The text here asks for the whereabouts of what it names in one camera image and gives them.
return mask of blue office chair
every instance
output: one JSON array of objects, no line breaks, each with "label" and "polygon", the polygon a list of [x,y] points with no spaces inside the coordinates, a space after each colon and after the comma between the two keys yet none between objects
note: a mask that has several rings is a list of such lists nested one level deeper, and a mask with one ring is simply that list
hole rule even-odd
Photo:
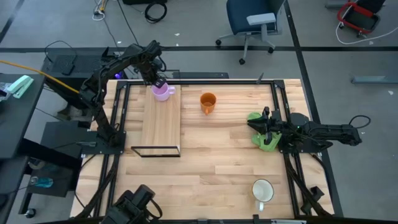
[{"label": "blue office chair", "polygon": [[221,45],[221,39],[244,35],[244,53],[239,60],[243,65],[246,62],[249,38],[261,35],[261,40],[270,45],[268,52],[272,54],[275,45],[268,41],[267,36],[281,33],[278,15],[284,2],[285,0],[228,0],[226,10],[232,34],[219,37],[216,45]]}]

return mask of black wire frame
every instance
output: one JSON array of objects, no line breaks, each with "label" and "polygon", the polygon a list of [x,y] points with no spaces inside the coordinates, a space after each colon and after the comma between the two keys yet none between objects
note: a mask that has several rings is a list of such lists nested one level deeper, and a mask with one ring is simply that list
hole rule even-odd
[{"label": "black wire frame", "polygon": [[[288,121],[290,120],[289,102],[287,101],[285,84],[284,84],[283,80],[261,80],[259,83],[258,83],[258,80],[245,80],[245,79],[242,79],[242,80],[167,80],[167,83],[169,85],[270,85],[275,110],[280,110],[278,96],[277,96],[277,88],[278,88],[278,89],[280,89],[280,92],[282,93],[282,100],[283,100],[283,106],[284,106],[286,118]],[[120,92],[123,88],[126,89],[125,95],[124,95],[122,118],[120,121],[121,123],[120,123],[119,131],[124,131],[124,123],[126,121],[127,105],[129,103],[129,100],[128,100],[129,99],[129,90],[134,85],[135,86],[142,85],[142,80],[120,80],[120,81],[118,81],[118,84],[116,87],[116,93],[115,93],[115,99],[114,99],[114,104],[113,104],[111,120],[116,117],[116,113],[118,110],[118,102],[120,99]],[[290,162],[289,154],[283,153],[283,155],[284,155],[285,166],[287,166],[287,162]],[[303,170],[302,170],[301,162],[298,162],[298,161],[300,161],[300,156],[298,154],[294,154],[293,157],[295,158],[295,162],[296,162],[296,171],[299,174],[302,174]],[[118,166],[119,166],[119,155],[115,155],[114,159],[116,162],[116,171],[115,172],[117,173]],[[105,163],[105,159],[104,159],[101,170],[106,170],[107,167],[108,167],[108,163]],[[101,176],[99,177],[99,179],[100,180],[104,179],[105,175],[106,175],[106,172],[101,172]],[[294,217],[300,218],[299,204],[297,201],[294,180],[293,180],[293,178],[291,178],[291,176],[288,173],[287,173],[287,182],[289,185],[290,199],[292,201],[292,209],[293,209]],[[109,187],[108,204],[107,204],[108,208],[111,206],[111,204],[113,202],[115,186],[116,186],[116,176],[112,180],[111,185]],[[101,206],[101,203],[98,202],[98,204],[96,206],[96,209],[98,209],[98,211],[100,210],[99,209],[100,206]],[[173,221],[177,221],[177,220],[162,220],[162,221],[163,222],[164,221],[173,222]]]}]

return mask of mug handle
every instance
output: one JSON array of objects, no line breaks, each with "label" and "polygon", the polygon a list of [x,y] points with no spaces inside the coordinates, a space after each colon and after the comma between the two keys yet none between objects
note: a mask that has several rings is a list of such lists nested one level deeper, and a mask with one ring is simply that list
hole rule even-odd
[{"label": "mug handle", "polygon": [[259,202],[256,200],[256,207],[260,212],[262,212],[264,210],[264,202]]},{"label": "mug handle", "polygon": [[170,86],[169,87],[169,93],[170,93],[170,95],[173,95],[175,93],[175,87],[174,86]]}]

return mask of wooden table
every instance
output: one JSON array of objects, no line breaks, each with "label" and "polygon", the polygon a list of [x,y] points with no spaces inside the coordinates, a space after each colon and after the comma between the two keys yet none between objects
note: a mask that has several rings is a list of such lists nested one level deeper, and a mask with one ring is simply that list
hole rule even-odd
[{"label": "wooden table", "polygon": [[[284,81],[291,113],[309,116],[300,80]],[[249,113],[261,112],[265,106],[274,109],[270,86],[181,87],[181,157],[178,158],[141,158],[130,150],[141,140],[146,88],[133,86],[130,89],[124,128],[127,131],[125,153],[119,162],[114,200],[125,190],[135,191],[140,184],[146,184],[156,193],[154,200],[163,210],[162,219],[250,219],[253,214],[259,214],[260,218],[293,218],[283,155],[264,152],[255,146],[251,142],[255,131],[246,124]],[[116,82],[110,81],[104,105],[108,119],[112,113],[115,88]],[[214,112],[205,116],[200,110],[199,99],[208,91],[217,96],[217,104]],[[124,92],[119,99],[119,107],[122,107],[123,96]],[[118,111],[117,121],[121,115],[121,110]],[[333,213],[322,167],[309,154],[300,156],[307,187],[318,186],[325,193],[319,202],[326,211]],[[102,161],[103,156],[97,155],[80,174],[76,192],[84,204],[89,202],[98,187]],[[275,192],[263,212],[256,210],[251,192],[257,179],[270,181]],[[302,198],[297,186],[296,191],[301,206]],[[107,196],[105,192],[102,215]],[[157,214],[151,203],[148,209]],[[71,216],[81,210],[81,205],[75,200]]]}]

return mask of concrete floor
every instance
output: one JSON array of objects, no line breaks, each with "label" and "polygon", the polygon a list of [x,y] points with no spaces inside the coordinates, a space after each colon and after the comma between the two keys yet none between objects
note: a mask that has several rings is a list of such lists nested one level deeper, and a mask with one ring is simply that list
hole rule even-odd
[{"label": "concrete floor", "polygon": [[[225,9],[226,0],[169,0],[169,13],[158,24],[148,24],[143,15],[131,6],[123,5],[126,17],[141,45],[158,40],[163,46],[214,46],[218,36],[230,32]],[[289,0],[297,36],[302,47],[344,47],[335,37],[336,11],[324,8],[321,0]],[[17,0],[3,0],[0,7],[0,29],[11,15]],[[3,48],[43,48],[56,40],[64,40],[73,47],[114,47],[103,21],[91,19],[94,1],[29,0],[24,1],[4,40]],[[143,10],[145,5],[135,6]],[[396,0],[387,0],[380,12],[379,27],[369,37],[384,34],[395,28],[398,18]],[[277,46],[292,47],[292,35],[282,11],[282,35],[271,37]],[[116,1],[106,8],[106,21],[111,32],[125,47],[134,42]],[[346,42],[356,41],[349,29],[339,30]],[[354,47],[397,47],[398,32],[388,37],[363,42]],[[223,41],[223,45],[243,45],[240,38]],[[251,45],[265,45],[259,40]],[[54,47],[67,47],[62,44]],[[295,51],[250,51],[245,65],[239,65],[240,51],[175,51],[164,52],[169,69],[183,72],[228,72],[230,78],[301,78]],[[315,103],[322,123],[347,123],[354,115],[372,118],[370,126],[361,129],[363,143],[357,147],[336,143],[328,152],[335,175],[341,207],[345,217],[398,220],[398,152],[395,133],[398,120],[398,87],[396,85],[353,85],[355,75],[395,75],[398,52],[303,52]],[[43,53],[0,53],[0,58],[40,68]],[[30,73],[0,65],[3,73]],[[41,99],[59,103],[49,108],[38,104],[47,113],[62,109],[63,101],[53,93],[43,92]],[[44,123],[51,116],[35,111],[27,131],[27,138],[39,142]],[[17,214],[23,190],[17,196],[8,223],[37,223],[64,220],[73,202],[73,194],[66,198],[36,195],[32,206],[38,208],[33,219]]]}]

